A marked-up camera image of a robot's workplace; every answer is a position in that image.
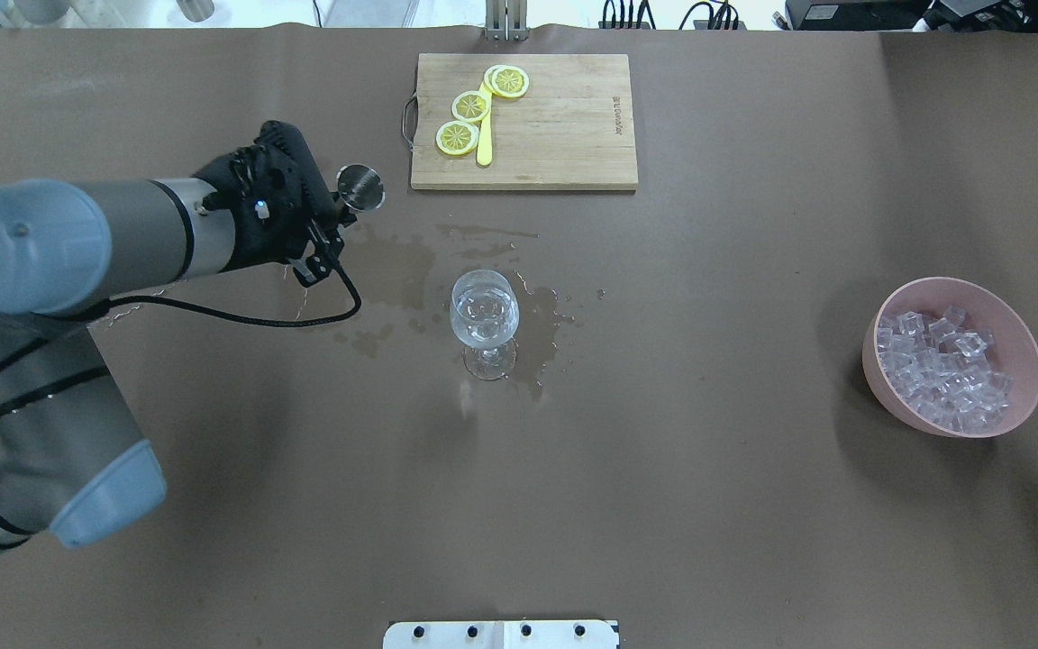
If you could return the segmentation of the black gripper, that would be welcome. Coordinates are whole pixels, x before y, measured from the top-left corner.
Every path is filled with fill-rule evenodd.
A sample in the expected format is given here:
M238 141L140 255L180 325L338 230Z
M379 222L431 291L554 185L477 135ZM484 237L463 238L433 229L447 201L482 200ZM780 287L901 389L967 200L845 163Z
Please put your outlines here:
M329 277L342 264L346 229L358 221L353 190L326 186L299 128L264 121L254 142L204 164L195 178L210 186L202 205L233 218L225 271L289 263L302 288Z

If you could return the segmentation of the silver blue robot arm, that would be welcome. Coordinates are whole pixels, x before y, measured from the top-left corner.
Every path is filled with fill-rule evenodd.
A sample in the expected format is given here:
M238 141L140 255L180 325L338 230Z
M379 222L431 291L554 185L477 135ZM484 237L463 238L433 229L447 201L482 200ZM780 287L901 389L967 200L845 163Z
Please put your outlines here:
M121 306L160 305L255 327L256 319L153 296L156 287L283 264L309 288L338 276L343 229L379 209L374 169L328 184L291 123L173 179L0 185L0 555L51 533L69 549L130 526L168 484L89 332Z

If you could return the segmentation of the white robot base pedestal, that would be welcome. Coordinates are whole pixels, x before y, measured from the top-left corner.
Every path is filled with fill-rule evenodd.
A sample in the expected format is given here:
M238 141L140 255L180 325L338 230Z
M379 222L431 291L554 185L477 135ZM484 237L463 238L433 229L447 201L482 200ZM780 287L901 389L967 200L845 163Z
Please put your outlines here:
M383 648L622 648L616 621L428 620L388 626Z

